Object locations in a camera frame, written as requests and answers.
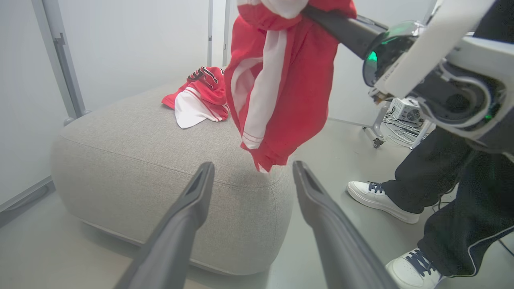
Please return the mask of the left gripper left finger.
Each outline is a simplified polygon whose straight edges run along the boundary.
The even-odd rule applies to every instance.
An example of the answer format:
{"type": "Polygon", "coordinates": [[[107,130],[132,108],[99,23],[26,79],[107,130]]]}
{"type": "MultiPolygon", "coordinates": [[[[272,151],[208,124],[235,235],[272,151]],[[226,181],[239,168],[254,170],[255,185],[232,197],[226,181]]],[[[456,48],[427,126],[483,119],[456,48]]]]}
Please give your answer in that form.
{"type": "Polygon", "coordinates": [[[141,247],[117,289],[182,289],[195,234],[207,219],[215,166],[202,163],[141,247]]]}

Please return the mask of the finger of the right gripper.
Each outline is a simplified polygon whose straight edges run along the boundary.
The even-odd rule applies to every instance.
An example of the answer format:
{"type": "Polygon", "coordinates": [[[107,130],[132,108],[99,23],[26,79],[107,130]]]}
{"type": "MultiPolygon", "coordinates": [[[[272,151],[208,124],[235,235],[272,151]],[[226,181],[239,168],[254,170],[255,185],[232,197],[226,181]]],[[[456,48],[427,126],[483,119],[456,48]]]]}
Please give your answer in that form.
{"type": "Polygon", "coordinates": [[[308,5],[302,13],[362,60],[367,58],[373,41],[388,30],[388,26],[370,18],[349,18],[337,10],[323,11],[308,5]]]}

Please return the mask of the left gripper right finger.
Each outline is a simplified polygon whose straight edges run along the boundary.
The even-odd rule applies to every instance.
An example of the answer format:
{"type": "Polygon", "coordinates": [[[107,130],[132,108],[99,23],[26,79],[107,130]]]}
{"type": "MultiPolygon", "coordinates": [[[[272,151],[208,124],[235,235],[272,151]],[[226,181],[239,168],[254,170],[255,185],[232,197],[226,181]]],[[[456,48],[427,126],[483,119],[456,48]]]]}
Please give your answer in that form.
{"type": "Polygon", "coordinates": [[[351,220],[302,161],[292,165],[303,218],[312,228],[329,289],[396,289],[351,220]]]}

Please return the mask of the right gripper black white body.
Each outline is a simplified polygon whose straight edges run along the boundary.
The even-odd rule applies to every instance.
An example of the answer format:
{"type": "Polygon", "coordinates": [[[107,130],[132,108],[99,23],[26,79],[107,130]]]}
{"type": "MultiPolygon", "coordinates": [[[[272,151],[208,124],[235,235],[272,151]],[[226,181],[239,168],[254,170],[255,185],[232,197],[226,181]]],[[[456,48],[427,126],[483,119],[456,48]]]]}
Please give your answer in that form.
{"type": "Polygon", "coordinates": [[[416,97],[424,117],[468,139],[502,132],[502,43],[468,33],[494,0],[445,0],[432,20],[403,22],[374,44],[374,102],[416,97]]]}

